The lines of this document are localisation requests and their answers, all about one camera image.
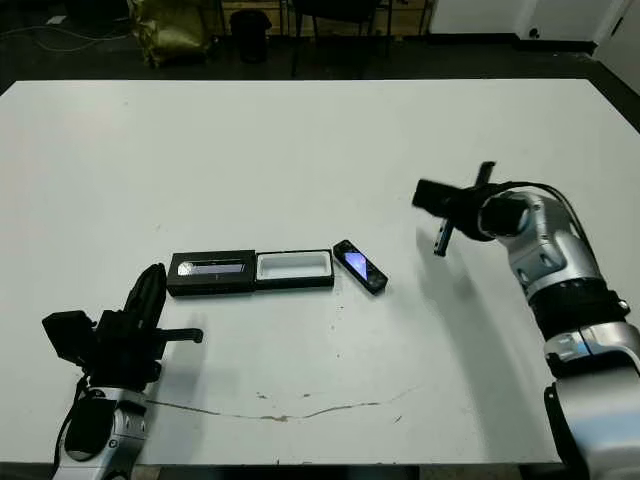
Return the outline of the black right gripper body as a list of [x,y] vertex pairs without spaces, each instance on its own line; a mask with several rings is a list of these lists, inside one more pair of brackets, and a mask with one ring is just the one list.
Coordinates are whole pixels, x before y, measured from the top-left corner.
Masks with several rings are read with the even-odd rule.
[[440,225],[433,250],[436,256],[446,256],[455,230],[472,240],[480,242],[492,240],[492,237],[480,228],[480,213],[494,191],[490,177],[495,165],[495,162],[483,162],[479,167],[475,183],[448,198],[448,201],[453,201],[453,205],[448,206],[447,213],[450,213],[450,216],[446,216]]

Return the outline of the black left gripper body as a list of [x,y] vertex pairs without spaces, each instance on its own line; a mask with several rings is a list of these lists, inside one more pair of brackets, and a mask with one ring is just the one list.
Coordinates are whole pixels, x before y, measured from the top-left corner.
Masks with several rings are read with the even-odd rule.
[[162,329],[159,317],[106,310],[96,327],[95,346],[87,366],[93,387],[143,391],[159,380],[160,361],[169,342],[199,344],[204,332],[199,328]]

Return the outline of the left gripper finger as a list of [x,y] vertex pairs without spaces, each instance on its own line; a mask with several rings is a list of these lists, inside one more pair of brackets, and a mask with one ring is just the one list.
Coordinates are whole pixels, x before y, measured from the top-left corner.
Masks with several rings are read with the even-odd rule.
[[146,278],[148,276],[149,267],[146,268],[140,274],[140,276],[136,280],[125,302],[125,311],[134,316],[135,320],[138,322],[138,328],[145,328],[144,327],[144,288],[145,288]]
[[166,300],[166,269],[162,263],[149,267],[144,288],[144,327],[155,328]]

